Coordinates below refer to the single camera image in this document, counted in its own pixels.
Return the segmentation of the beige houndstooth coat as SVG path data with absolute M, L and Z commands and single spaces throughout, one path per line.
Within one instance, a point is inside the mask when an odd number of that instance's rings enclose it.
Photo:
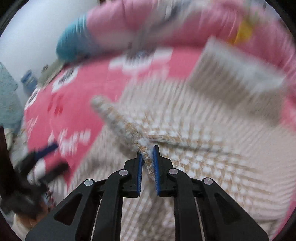
M 101 180 L 137 151 L 143 193 L 123 206 L 124 240 L 172 240 L 170 198 L 154 189 L 152 148 L 190 177 L 211 177 L 275 238 L 295 191 L 295 135 L 280 125 L 284 81 L 295 80 L 295 53 L 274 51 L 274 66 L 211 39 L 188 79 L 160 74 L 112 78 L 116 103 L 98 92 L 88 104 L 106 125 L 58 200 L 84 179 Z

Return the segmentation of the teal patterned cloth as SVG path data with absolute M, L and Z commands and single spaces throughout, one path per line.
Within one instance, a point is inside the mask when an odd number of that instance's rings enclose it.
M 17 134 L 22 124 L 23 106 L 16 93 L 18 84 L 2 63 L 0 86 L 1 125 Z

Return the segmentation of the pink floral bed blanket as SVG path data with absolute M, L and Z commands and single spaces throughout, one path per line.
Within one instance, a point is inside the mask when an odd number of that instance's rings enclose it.
M 156 63 L 125 71 L 115 59 L 69 68 L 25 107 L 30 147 L 58 142 L 71 171 L 110 138 L 91 106 L 98 97 L 134 123 L 190 176 L 238 171 L 270 185 L 295 182 L 295 134 L 283 127 L 283 72 L 219 41 L 202 52 L 157 49 Z

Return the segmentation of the blue water bottle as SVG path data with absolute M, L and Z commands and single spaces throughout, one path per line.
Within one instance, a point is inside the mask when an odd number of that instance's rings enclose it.
M 27 95 L 31 95 L 36 89 L 38 80 L 31 70 L 28 70 L 22 77 L 21 83 Z

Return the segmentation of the pink rolled quilt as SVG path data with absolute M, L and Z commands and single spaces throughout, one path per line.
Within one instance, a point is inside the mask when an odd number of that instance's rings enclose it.
M 247 1 L 107 1 L 70 24 L 57 56 L 72 62 L 147 45 L 233 44 L 295 77 L 295 44 L 280 22 Z

